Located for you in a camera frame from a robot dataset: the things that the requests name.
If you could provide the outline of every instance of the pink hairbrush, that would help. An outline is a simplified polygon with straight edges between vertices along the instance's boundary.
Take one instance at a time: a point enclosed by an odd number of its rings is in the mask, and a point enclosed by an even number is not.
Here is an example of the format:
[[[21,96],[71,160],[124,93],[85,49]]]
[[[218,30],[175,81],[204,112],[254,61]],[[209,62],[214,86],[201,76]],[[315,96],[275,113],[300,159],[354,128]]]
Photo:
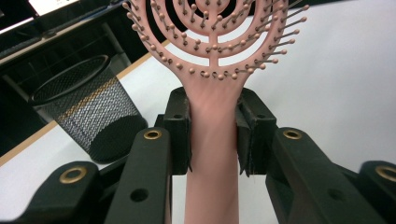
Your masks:
[[[219,42],[219,37],[238,28],[247,18],[255,2],[252,22],[237,38]],[[208,59],[209,66],[187,62],[169,52],[155,37],[147,20],[145,0],[130,0],[123,6],[134,22],[132,28],[149,52],[181,81],[191,107],[191,166],[187,174],[185,223],[238,223],[238,171],[236,153],[235,107],[243,86],[256,69],[264,69],[273,55],[286,54],[277,47],[293,44],[299,30],[284,30],[306,21],[306,17],[286,24],[287,19],[309,6],[288,15],[288,0],[236,1],[233,13],[221,16],[230,0],[173,0],[179,20],[190,31],[207,36],[208,41],[192,39],[181,32],[167,13],[164,0],[150,1],[154,19],[163,35],[176,47],[190,55]],[[259,48],[249,57],[228,65],[219,59],[231,57],[250,48],[265,35]]]

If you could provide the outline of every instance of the hairbrush bristle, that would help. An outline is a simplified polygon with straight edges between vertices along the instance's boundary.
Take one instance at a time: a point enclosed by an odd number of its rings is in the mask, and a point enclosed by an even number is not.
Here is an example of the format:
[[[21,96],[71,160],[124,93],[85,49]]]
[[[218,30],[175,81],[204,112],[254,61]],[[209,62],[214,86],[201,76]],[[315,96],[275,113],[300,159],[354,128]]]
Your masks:
[[[207,42],[201,39],[192,39],[186,33],[178,30],[168,15],[163,0],[151,0],[149,7],[146,7],[146,1],[129,0],[130,5],[123,3],[123,6],[128,9],[127,16],[134,22],[132,28],[139,33],[140,39],[148,51],[178,77],[185,73],[193,75],[195,71],[201,71],[202,77],[214,77],[218,80],[228,77],[237,79],[241,75],[248,76],[256,69],[264,69],[265,63],[277,63],[278,59],[268,58],[273,55],[286,54],[286,51],[275,52],[275,49],[295,42],[294,39],[287,41],[281,41],[281,39],[300,33],[297,29],[283,34],[284,30],[306,21],[306,17],[289,24],[286,24],[286,21],[290,17],[309,9],[309,6],[305,6],[288,15],[289,8],[295,6],[301,0],[291,5],[288,4],[287,0],[245,0],[237,1],[233,12],[223,18],[221,12],[230,4],[230,0],[196,1],[195,4],[191,5],[186,0],[173,0],[173,2],[179,20],[192,32],[208,36]],[[247,30],[233,40],[220,43],[218,37],[227,35],[239,27],[248,16],[253,2],[255,2],[256,9],[252,23]],[[149,27],[146,11],[149,8],[153,12],[157,26],[171,43],[190,55],[207,58],[209,66],[187,62],[164,48]],[[202,12],[202,17],[196,14],[197,10]],[[248,49],[262,35],[266,35],[265,40],[251,56],[233,64],[219,65],[219,59],[231,57]]]

